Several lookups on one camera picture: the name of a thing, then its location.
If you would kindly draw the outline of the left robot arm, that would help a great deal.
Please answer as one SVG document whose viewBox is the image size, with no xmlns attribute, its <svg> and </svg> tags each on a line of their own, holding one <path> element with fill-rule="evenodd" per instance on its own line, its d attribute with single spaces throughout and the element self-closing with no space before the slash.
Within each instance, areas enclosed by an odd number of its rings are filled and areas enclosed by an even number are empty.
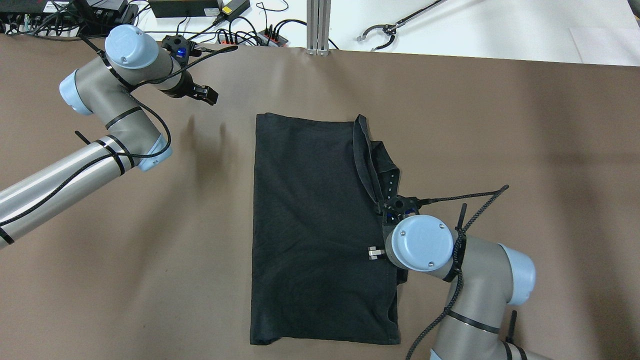
<svg viewBox="0 0 640 360">
<path fill-rule="evenodd" d="M 119 25 L 95 59 L 62 80 L 64 102 L 96 118 L 105 134 L 1 192 L 2 249 L 127 171 L 148 171 L 171 156 L 167 126 L 153 123 L 157 114 L 133 92 L 148 85 L 170 98 L 215 105 L 218 93 L 189 73 L 189 51 L 184 39 L 163 47 L 139 27 Z"/>
</svg>

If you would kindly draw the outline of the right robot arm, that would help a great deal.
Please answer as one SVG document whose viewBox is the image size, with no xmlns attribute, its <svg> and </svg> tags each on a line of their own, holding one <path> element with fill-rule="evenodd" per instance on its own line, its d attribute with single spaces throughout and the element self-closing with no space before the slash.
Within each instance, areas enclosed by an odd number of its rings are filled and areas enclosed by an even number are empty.
<svg viewBox="0 0 640 360">
<path fill-rule="evenodd" d="M 385 258 L 400 270 L 450 282 L 443 315 L 435 326 L 431 360 L 542 360 L 501 332 L 508 306 L 523 305 L 535 288 L 532 259 L 501 243 L 468 235 L 454 256 L 458 231 L 430 215 L 398 223 L 382 247 L 368 248 L 370 260 Z"/>
</svg>

